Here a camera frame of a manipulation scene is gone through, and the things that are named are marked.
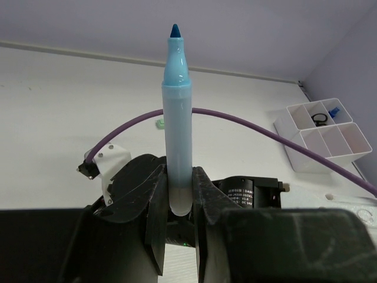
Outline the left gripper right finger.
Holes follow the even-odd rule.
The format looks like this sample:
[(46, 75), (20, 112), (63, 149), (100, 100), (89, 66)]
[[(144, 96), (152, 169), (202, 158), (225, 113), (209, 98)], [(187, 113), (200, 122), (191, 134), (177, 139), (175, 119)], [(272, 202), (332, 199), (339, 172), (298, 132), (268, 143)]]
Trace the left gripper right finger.
[(193, 169), (199, 282), (375, 282), (376, 248), (342, 209), (247, 209)]

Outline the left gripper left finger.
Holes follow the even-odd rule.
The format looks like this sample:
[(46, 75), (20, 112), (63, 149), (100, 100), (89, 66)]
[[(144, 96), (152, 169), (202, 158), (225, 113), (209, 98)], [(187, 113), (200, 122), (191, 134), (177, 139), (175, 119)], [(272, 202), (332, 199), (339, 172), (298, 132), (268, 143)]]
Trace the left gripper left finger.
[(2, 282), (157, 282), (164, 216), (83, 209), (1, 211)]

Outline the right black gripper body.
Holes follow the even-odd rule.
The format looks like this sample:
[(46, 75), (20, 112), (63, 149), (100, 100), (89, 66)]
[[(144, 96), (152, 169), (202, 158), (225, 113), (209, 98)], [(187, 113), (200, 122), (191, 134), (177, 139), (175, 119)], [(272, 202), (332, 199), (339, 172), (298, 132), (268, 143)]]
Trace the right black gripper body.
[(106, 191), (112, 204), (102, 204), (97, 212), (167, 212), (166, 157), (136, 157), (110, 179)]

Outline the black scissors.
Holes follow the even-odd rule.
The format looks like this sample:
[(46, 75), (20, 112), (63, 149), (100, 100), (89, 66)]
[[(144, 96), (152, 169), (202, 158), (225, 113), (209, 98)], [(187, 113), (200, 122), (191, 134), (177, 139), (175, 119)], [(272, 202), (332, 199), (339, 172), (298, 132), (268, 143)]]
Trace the black scissors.
[(328, 116), (325, 113), (316, 113), (311, 116), (311, 119), (316, 127), (326, 126), (328, 122)]

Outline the blue cap glue pen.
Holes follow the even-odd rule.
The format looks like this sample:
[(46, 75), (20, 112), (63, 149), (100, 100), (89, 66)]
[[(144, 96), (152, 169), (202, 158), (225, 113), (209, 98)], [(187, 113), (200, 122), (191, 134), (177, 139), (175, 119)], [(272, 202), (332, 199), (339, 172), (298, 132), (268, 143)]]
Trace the blue cap glue pen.
[(331, 110), (328, 111), (329, 115), (331, 116), (331, 118), (334, 118), (336, 117), (336, 115), (338, 114), (338, 112), (340, 112), (340, 108), (339, 107), (335, 107)]

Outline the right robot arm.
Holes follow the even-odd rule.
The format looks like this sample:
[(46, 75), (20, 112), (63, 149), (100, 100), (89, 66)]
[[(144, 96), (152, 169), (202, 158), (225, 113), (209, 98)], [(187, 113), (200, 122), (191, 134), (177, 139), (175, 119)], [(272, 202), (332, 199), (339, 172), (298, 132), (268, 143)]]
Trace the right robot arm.
[[(112, 189), (113, 177), (132, 160), (130, 152), (97, 154), (93, 163), (101, 178), (104, 203), (109, 206), (120, 197)], [(243, 208), (279, 208), (283, 183), (276, 178), (232, 176), (212, 183), (232, 201)]]

